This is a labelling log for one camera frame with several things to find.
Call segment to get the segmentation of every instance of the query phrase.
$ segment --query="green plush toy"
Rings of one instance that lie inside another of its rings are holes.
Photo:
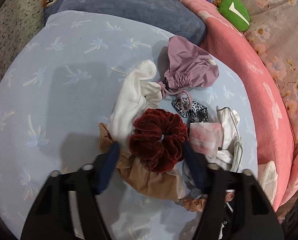
[[[218,10],[238,31],[243,32],[249,28],[248,11],[239,0],[222,0]]]

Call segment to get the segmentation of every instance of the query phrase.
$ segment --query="pink pillow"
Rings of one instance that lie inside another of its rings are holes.
[[[298,154],[293,160],[289,183],[287,186],[287,189],[283,195],[281,205],[286,203],[298,190]]]

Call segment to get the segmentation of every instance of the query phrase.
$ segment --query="gray velvet pillow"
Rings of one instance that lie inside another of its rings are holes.
[[[57,0],[47,18],[65,10],[115,15],[147,23],[200,45],[207,34],[203,21],[178,0]]]

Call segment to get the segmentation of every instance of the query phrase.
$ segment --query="purple drawstring pouch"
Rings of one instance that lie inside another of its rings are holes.
[[[186,38],[173,36],[168,43],[168,57],[170,66],[164,74],[164,81],[159,81],[161,85],[162,97],[166,95],[182,94],[189,98],[191,107],[191,95],[185,87],[210,87],[219,76],[219,69],[212,56],[204,49],[189,42]]]

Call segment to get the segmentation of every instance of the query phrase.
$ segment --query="pink package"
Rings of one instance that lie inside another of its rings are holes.
[[[219,123],[194,122],[190,124],[189,143],[195,152],[211,158],[217,156],[222,127]]]

